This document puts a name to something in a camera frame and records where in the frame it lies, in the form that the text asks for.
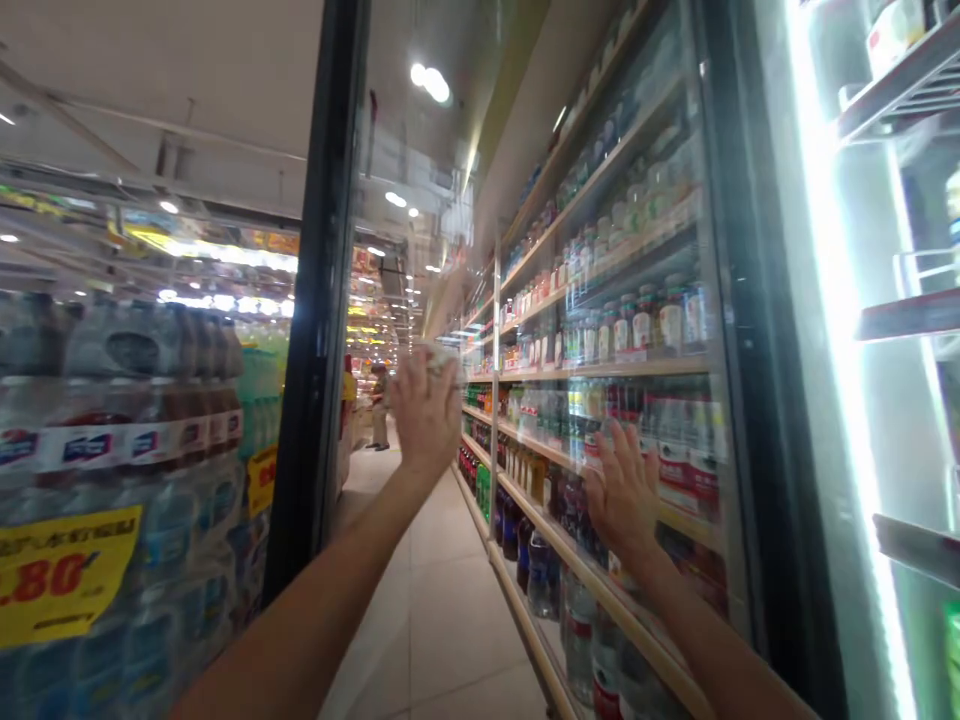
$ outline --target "pack of water bottles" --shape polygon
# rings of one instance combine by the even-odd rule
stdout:
[[[142,506],[91,631],[0,651],[5,717],[165,717],[256,612],[243,460],[279,430],[256,357],[216,313],[0,293],[0,527]]]

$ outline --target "price tag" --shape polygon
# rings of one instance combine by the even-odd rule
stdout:
[[[274,481],[277,479],[277,445],[254,455],[247,462],[247,498],[250,517],[256,517],[273,504]]]
[[[142,511],[0,528],[0,648],[87,633],[120,590]]]

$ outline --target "dark bottle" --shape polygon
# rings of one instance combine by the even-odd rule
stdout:
[[[530,536],[533,535],[533,523],[526,516],[517,526],[517,585],[527,594],[527,582],[530,580]]]
[[[507,560],[517,560],[519,557],[517,524],[521,515],[520,507],[508,496],[503,504],[503,557]]]

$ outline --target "white label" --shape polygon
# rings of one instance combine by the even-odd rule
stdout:
[[[180,457],[183,422],[137,423],[127,434],[127,461],[131,465],[154,465]]]

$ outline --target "floor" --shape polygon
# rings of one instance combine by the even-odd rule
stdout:
[[[359,450],[337,510],[344,527],[400,463]],[[394,553],[320,720],[511,720],[547,704],[452,473]]]

